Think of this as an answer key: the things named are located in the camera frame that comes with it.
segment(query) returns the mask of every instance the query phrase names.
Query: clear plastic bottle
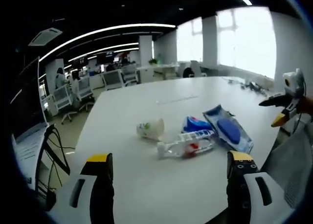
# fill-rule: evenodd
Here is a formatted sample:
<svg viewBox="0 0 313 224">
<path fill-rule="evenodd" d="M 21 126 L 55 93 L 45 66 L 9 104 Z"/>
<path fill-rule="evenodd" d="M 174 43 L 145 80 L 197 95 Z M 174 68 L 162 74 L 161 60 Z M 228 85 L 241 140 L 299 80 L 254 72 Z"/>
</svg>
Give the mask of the clear plastic bottle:
<svg viewBox="0 0 313 224">
<path fill-rule="evenodd" d="M 157 144 L 159 158 L 165 157 L 194 157 L 210 151 L 216 143 L 217 136 L 213 131 L 201 130 L 191 133 L 179 134 L 168 142 Z"/>
</svg>

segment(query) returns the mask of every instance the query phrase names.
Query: ceiling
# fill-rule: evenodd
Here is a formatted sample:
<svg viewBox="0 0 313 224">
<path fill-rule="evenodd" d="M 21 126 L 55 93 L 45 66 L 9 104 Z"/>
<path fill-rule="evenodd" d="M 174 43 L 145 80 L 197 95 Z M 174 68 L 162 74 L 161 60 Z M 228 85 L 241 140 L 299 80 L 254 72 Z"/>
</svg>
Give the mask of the ceiling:
<svg viewBox="0 0 313 224">
<path fill-rule="evenodd" d="M 297 17 L 285 0 L 250 1 L 253 5 L 268 6 L 272 11 Z M 310 5 L 309 0 L 300 1 L 305 7 Z M 241 0 L 16 0 L 17 15 L 14 18 L 17 31 L 14 42 L 19 60 L 16 70 L 21 70 L 23 63 L 29 63 L 36 56 L 42 57 L 62 43 L 91 31 L 132 23 L 179 25 L 199 16 L 205 18 L 215 15 L 216 11 L 243 5 Z M 28 46 L 40 31 L 51 27 L 63 33 L 45 46 Z M 138 41 L 140 34 L 125 33 L 157 32 L 152 34 L 156 39 L 161 33 L 172 30 L 165 27 L 133 27 L 97 33 L 60 48 L 44 59 L 41 66 L 55 58 L 63 58 L 66 64 L 69 59 L 93 50 Z"/>
</svg>

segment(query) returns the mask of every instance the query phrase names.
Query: white paper cup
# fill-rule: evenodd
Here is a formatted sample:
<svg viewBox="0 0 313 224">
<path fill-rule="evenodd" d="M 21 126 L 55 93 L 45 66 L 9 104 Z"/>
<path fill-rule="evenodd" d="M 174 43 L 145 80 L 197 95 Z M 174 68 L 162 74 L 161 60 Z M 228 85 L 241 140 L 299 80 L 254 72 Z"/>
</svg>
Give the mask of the white paper cup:
<svg viewBox="0 0 313 224">
<path fill-rule="evenodd" d="M 164 133 L 163 119 L 159 120 L 147 120 L 140 124 L 137 124 L 137 134 L 141 137 L 160 140 L 160 136 Z"/>
</svg>

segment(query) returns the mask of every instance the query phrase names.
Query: blue package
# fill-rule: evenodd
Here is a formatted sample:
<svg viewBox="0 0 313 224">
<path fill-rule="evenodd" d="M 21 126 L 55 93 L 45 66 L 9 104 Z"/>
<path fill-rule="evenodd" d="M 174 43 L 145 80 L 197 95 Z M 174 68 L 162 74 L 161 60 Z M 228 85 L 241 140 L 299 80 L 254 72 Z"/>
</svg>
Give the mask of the blue package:
<svg viewBox="0 0 313 224">
<path fill-rule="evenodd" d="M 198 120 L 197 118 L 193 116 L 188 116 L 184 120 L 184 124 L 182 127 L 181 132 L 182 133 L 189 133 L 199 130 L 213 130 L 211 124 L 208 122 Z"/>
<path fill-rule="evenodd" d="M 203 115 L 211 123 L 222 142 L 230 146 L 232 150 L 250 153 L 253 147 L 252 139 L 221 105 L 204 112 Z"/>
</svg>

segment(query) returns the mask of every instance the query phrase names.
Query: wet wipes package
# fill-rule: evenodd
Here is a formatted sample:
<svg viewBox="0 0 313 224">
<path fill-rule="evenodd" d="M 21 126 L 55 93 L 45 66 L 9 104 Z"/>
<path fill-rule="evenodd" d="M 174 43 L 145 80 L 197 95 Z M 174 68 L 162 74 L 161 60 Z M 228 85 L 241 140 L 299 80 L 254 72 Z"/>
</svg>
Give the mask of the wet wipes package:
<svg viewBox="0 0 313 224">
<path fill-rule="evenodd" d="M 253 142 L 238 121 L 221 105 L 204 112 L 204 117 L 213 126 L 219 138 L 232 150 L 250 153 Z"/>
</svg>

